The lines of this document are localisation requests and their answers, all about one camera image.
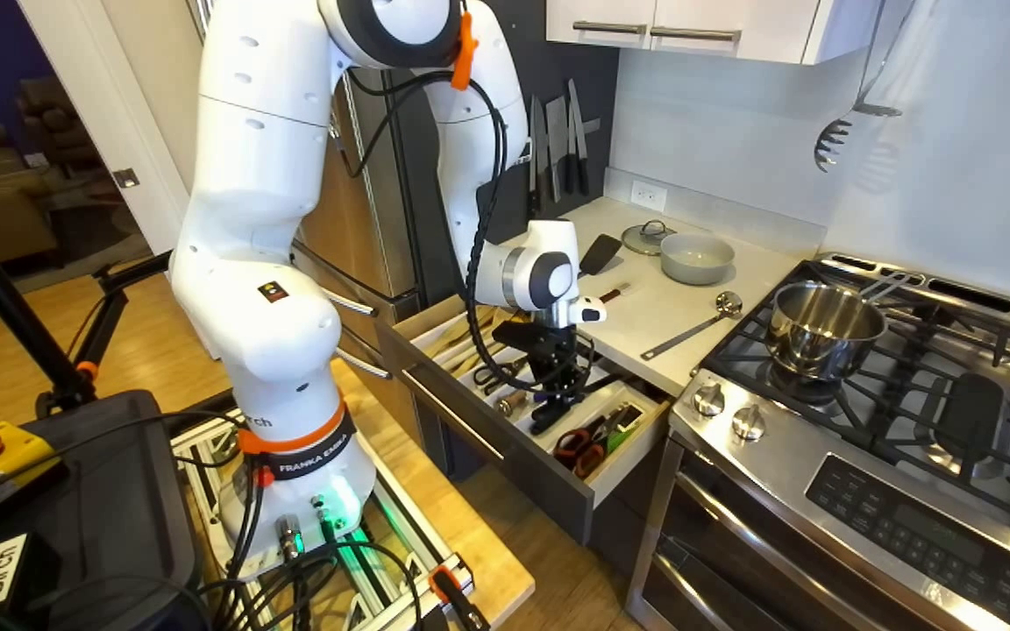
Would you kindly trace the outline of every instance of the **stainless steel pot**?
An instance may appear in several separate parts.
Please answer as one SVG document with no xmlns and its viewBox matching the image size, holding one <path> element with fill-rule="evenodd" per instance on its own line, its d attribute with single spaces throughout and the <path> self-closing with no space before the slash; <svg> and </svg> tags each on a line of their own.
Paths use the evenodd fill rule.
<svg viewBox="0 0 1010 631">
<path fill-rule="evenodd" d="M 800 380 L 837 380 L 864 363 L 883 324 L 883 313 L 859 289 L 786 285 L 772 299 L 772 362 Z"/>
</svg>

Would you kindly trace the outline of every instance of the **utensil drawer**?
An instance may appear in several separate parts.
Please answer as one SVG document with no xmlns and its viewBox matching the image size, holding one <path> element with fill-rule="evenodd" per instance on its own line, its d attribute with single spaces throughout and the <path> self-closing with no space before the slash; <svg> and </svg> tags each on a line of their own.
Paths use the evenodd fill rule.
<svg viewBox="0 0 1010 631">
<path fill-rule="evenodd" d="M 661 417 L 669 398 L 661 387 L 643 384 L 629 371 L 621 373 L 621 368 L 606 362 L 597 362 L 592 368 L 592 380 L 606 380 L 606 373 L 614 373 L 606 384 L 597 384 L 545 434 L 531 434 L 535 397 L 527 397 L 523 406 L 505 413 L 494 406 L 494 398 L 509 397 L 514 384 L 483 391 L 483 384 L 474 380 L 477 354 L 461 299 L 446 299 L 397 321 L 397 345 L 405 351 L 401 378 L 413 387 L 426 413 L 438 417 L 474 449 L 481 449 L 493 463 L 498 463 L 502 474 L 527 498 L 535 498 L 565 532 L 583 542 L 588 542 L 597 509 L 664 434 Z M 518 358 L 518 351 L 498 345 L 494 358 L 509 363 L 514 358 Z M 619 406 L 638 408 L 635 428 L 624 434 L 624 440 L 619 440 L 614 453 L 606 453 L 606 459 L 592 474 L 577 477 L 565 463 L 553 459 L 553 440 L 565 431 L 586 428 Z"/>
</svg>

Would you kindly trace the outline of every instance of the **burner grate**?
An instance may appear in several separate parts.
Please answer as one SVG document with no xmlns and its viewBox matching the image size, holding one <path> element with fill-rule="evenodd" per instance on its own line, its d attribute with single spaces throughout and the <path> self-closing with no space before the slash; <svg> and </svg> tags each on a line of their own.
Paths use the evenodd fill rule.
<svg viewBox="0 0 1010 631">
<path fill-rule="evenodd" d="M 786 280 L 828 272 L 800 265 Z M 843 380 L 793 380 L 776 368 L 772 301 L 761 301 L 707 358 L 707 368 L 1010 523 L 1010 324 L 901 289 L 887 293 L 881 309 L 887 329 L 859 371 Z M 965 397 L 980 397 L 970 373 L 982 373 L 985 387 L 999 384 L 999 408 L 956 413 Z"/>
</svg>

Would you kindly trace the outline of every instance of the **oven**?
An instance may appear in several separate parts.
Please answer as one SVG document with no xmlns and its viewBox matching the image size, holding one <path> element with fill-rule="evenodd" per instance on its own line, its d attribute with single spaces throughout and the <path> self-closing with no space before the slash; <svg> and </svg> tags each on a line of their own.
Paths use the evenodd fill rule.
<svg viewBox="0 0 1010 631">
<path fill-rule="evenodd" d="M 776 362 L 776 289 L 698 363 L 629 585 L 647 627 L 1010 627 L 1010 299 L 850 254 L 784 287 L 883 275 L 843 378 Z"/>
</svg>

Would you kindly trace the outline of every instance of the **control knob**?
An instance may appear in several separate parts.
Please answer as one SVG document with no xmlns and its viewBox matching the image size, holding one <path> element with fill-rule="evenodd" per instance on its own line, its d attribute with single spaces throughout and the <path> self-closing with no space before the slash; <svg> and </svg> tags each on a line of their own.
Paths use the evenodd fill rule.
<svg viewBox="0 0 1010 631">
<path fill-rule="evenodd" d="M 698 380 L 696 391 L 690 391 L 690 406 L 701 417 L 721 417 L 724 406 L 725 406 L 724 384 L 716 378 L 712 380 Z"/>
<path fill-rule="evenodd" d="M 761 406 L 759 403 L 740 406 L 731 428 L 740 440 L 759 440 L 765 434 Z"/>
</svg>

